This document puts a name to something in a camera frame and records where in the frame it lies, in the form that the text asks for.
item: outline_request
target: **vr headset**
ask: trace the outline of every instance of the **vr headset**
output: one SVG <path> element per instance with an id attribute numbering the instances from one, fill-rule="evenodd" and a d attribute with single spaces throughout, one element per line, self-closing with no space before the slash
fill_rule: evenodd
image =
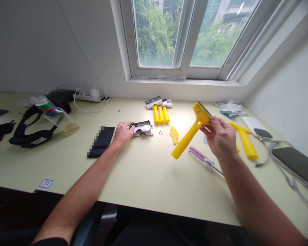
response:
<path id="1" fill-rule="evenodd" d="M 68 103 L 63 103 L 63 102 L 53 102 L 52 103 L 59 108 L 62 108 L 66 113 L 70 113 L 71 112 L 71 107 Z M 32 115 L 38 114 L 36 119 L 26 125 L 25 122 L 27 119 L 29 119 Z M 53 132 L 56 130 L 57 126 L 54 125 L 50 130 L 42 130 L 42 131 L 38 131 L 29 135 L 25 135 L 25 130 L 27 127 L 29 127 L 30 125 L 33 125 L 34 123 L 36 123 L 41 115 L 43 114 L 43 111 L 41 109 L 39 109 L 37 106 L 33 105 L 30 108 L 28 108 L 21 120 L 21 122 L 18 124 L 14 136 L 9 139 L 9 143 L 13 144 L 13 145 L 20 145 L 22 148 L 33 148 L 39 144 L 44 143 L 45 141 L 49 140 L 52 135 Z"/>

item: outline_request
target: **window sill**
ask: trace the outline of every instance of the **window sill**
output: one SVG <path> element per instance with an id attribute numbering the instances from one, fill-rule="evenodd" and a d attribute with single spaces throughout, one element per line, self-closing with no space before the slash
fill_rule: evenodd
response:
<path id="1" fill-rule="evenodd" d="M 208 86 L 243 86 L 239 82 L 223 80 L 168 80 L 168 79 L 128 79 L 132 83 L 147 84 L 182 84 L 182 85 L 208 85 Z"/>

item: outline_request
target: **window pane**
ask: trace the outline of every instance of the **window pane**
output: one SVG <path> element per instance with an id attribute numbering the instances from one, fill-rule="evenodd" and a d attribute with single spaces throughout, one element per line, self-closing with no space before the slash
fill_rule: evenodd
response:
<path id="1" fill-rule="evenodd" d="M 183 0 L 134 0 L 138 64 L 172 67 Z"/>
<path id="2" fill-rule="evenodd" d="M 209 0 L 191 66 L 221 67 L 259 0 Z"/>

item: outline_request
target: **plastic bottle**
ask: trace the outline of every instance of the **plastic bottle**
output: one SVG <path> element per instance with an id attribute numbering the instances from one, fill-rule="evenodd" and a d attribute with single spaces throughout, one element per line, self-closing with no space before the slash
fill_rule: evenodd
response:
<path id="1" fill-rule="evenodd" d="M 79 125 L 62 108 L 56 107 L 47 97 L 35 95 L 30 97 L 30 101 L 43 111 L 44 117 L 67 135 L 70 136 L 80 129 Z"/>

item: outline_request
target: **green foliage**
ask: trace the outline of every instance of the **green foliage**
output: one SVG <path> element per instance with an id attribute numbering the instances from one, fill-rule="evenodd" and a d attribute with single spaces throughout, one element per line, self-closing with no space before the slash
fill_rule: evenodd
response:
<path id="1" fill-rule="evenodd" d="M 197 38 L 192 66 L 222 66 L 243 29 L 231 30 L 222 21 L 214 23 L 216 11 L 209 0 Z M 183 0 L 171 0 L 164 15 L 154 0 L 134 0 L 136 8 L 139 64 L 143 67 L 171 67 Z"/>

